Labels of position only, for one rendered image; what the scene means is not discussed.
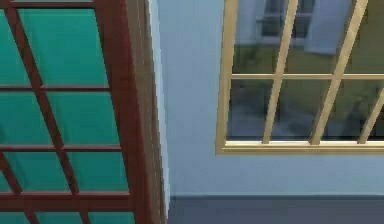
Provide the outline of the tan framed window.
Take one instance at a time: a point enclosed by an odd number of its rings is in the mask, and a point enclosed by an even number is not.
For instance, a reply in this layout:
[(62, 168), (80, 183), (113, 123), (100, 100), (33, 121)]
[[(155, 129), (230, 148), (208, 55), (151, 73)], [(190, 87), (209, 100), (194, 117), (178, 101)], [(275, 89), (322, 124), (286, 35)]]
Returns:
[(384, 0), (225, 0), (219, 154), (384, 154)]

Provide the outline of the red-brown door with green panes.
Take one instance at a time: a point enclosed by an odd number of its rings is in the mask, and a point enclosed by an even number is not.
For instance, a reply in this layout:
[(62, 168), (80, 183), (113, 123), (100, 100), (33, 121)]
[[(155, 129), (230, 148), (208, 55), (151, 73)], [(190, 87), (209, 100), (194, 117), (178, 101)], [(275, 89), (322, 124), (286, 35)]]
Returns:
[(0, 224), (163, 224), (125, 0), (0, 0)]

